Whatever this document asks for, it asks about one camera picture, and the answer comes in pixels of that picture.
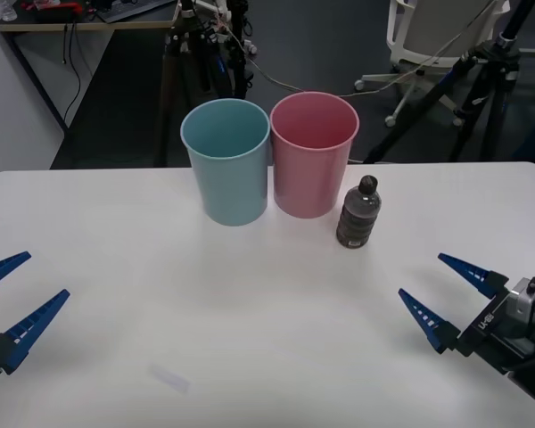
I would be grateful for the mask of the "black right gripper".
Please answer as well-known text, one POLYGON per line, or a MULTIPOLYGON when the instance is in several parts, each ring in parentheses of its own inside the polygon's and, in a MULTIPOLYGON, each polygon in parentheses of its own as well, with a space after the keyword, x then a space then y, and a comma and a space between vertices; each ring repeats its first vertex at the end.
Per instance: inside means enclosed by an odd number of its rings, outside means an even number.
POLYGON ((399 297, 439 353, 457 349, 475 353, 501 374, 535 373, 535 284, 506 288, 507 276, 440 253, 438 259, 454 270, 487 299, 478 317, 461 333, 403 289, 399 297))

